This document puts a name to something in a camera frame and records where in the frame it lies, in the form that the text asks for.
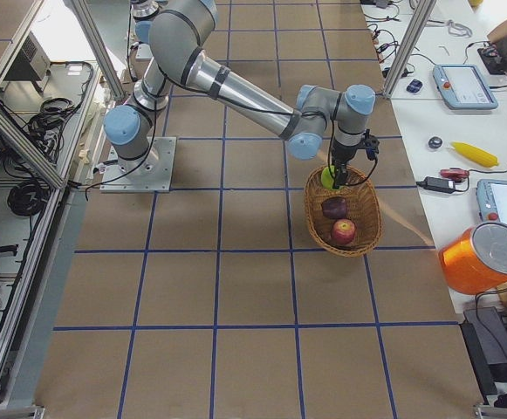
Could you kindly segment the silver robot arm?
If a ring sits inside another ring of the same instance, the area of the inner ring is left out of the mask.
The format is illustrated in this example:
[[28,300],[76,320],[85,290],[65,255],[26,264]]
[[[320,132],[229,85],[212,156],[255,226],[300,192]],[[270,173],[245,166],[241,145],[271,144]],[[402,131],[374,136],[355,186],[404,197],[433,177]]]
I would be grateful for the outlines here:
[[358,151],[378,161],[379,142],[367,127],[375,103],[371,87],[352,85],[339,92],[304,85],[296,106],[290,107],[204,51],[218,22],[215,2],[170,1],[161,6],[155,1],[133,1],[131,13],[152,59],[131,96],[104,119],[106,137],[117,153],[123,176],[140,169],[148,172],[154,166],[153,142],[147,134],[168,104],[171,86],[229,106],[287,141],[289,152],[299,160],[313,158],[325,131],[330,130],[328,165],[334,189],[353,185],[349,166]]

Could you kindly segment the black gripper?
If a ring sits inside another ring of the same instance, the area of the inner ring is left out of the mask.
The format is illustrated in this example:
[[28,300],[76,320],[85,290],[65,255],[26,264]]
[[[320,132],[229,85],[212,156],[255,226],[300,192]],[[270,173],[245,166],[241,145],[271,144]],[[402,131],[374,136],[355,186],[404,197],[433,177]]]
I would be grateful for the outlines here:
[[344,145],[333,141],[330,146],[330,164],[332,165],[332,188],[341,189],[346,186],[348,181],[347,166],[355,157],[360,146]]

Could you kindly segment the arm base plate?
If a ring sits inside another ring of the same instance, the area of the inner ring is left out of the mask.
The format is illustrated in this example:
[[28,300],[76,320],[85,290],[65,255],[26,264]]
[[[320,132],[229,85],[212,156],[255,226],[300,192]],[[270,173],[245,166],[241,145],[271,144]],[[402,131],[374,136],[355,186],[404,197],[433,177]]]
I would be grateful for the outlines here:
[[168,193],[171,187],[177,138],[155,136],[147,159],[140,161],[119,159],[113,146],[109,157],[117,162],[108,165],[99,186],[104,193]]
[[152,58],[152,52],[148,44],[139,43],[136,47],[135,59],[136,60],[150,60]]

